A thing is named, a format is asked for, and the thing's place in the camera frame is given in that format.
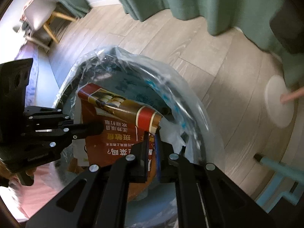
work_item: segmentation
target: white round base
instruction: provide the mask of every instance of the white round base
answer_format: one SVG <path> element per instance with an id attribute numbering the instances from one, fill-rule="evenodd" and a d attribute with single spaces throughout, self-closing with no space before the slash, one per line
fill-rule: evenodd
<path id="1" fill-rule="evenodd" d="M 279 75 L 273 75 L 265 88 L 265 104 L 269 118 L 279 128 L 287 127 L 293 117 L 294 101 L 286 104 L 280 102 L 281 94 L 289 92 L 283 77 Z"/>

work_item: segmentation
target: clear plastic liner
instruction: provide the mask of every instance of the clear plastic liner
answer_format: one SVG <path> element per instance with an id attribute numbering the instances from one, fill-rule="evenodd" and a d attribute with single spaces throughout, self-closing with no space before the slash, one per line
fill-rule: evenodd
<path id="1" fill-rule="evenodd" d="M 64 113 L 74 117 L 76 91 L 87 83 L 95 83 L 127 99 L 146 103 L 160 113 L 169 107 L 172 114 L 165 115 L 168 121 L 164 124 L 171 124 L 172 128 L 164 130 L 171 130 L 178 138 L 170 138 L 166 132 L 161 133 L 162 140 L 180 143 L 180 138 L 183 138 L 185 156 L 190 162 L 213 162 L 224 170 L 224 147 L 219 133 L 211 126 L 201 101 L 171 66 L 130 54 L 117 46 L 97 48 L 72 66 L 53 107 L 62 108 Z M 170 185 L 171 188 L 162 184 L 155 186 L 147 197 L 128 203 L 127 227 L 174 227 L 177 217 L 174 185 Z M 151 211 L 151 195 L 159 195 L 162 191 L 164 198 L 160 201 L 163 205 Z M 151 215 L 147 215 L 145 220 L 135 217 L 137 209 L 144 210 L 145 207 Z"/>

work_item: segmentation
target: silver screw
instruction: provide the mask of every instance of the silver screw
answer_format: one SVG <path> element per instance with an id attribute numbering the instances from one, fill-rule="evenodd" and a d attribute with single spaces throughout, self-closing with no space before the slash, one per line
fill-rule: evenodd
<path id="1" fill-rule="evenodd" d="M 126 156 L 126 160 L 127 161 L 133 161 L 135 159 L 135 155 L 134 154 L 129 154 Z"/>
<path id="2" fill-rule="evenodd" d="M 92 164 L 90 167 L 89 167 L 89 171 L 90 172 L 95 172 L 95 171 L 98 171 L 99 169 L 99 166 L 97 164 Z"/>
<path id="3" fill-rule="evenodd" d="M 208 163 L 208 164 L 206 164 L 206 169 L 207 170 L 215 170 L 215 165 L 212 164 L 212 163 Z"/>
<path id="4" fill-rule="evenodd" d="M 177 160 L 179 158 L 178 154 L 170 154 L 169 159 L 171 160 Z"/>

